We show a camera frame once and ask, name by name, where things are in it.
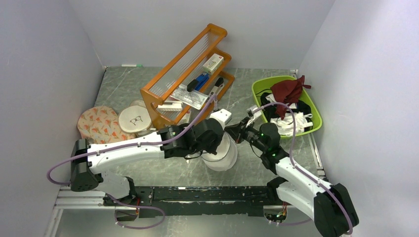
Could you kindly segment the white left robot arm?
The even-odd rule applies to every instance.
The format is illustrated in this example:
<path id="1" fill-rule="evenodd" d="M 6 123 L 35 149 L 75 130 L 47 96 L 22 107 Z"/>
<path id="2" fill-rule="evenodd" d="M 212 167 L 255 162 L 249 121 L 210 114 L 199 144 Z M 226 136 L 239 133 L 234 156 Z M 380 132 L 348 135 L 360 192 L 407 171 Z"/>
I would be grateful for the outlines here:
<path id="1" fill-rule="evenodd" d="M 140 138 L 110 144 L 86 144 L 71 163 L 73 192 L 97 189 L 124 205 L 136 201 L 133 180 L 111 173 L 115 166 L 148 159 L 186 158 L 203 152 L 216 154 L 225 123 L 214 118 L 196 125 L 171 125 Z"/>

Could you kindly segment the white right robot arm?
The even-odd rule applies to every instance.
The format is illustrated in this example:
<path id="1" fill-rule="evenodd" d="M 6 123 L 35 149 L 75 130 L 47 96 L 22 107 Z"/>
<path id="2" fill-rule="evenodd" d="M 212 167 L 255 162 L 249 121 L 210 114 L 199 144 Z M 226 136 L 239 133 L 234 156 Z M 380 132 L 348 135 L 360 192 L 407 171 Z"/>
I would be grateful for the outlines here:
<path id="1" fill-rule="evenodd" d="M 275 125 L 265 123 L 256 130 L 244 123 L 230 125 L 225 131 L 237 142 L 247 141 L 252 148 L 261 151 L 260 159 L 276 178 L 267 183 L 267 199 L 271 204 L 284 201 L 303 212 L 324 237 L 351 234 L 359 224 L 347 188 L 338 183 L 332 185 L 312 173 L 291 158 L 291 153 L 280 146 L 280 135 Z"/>

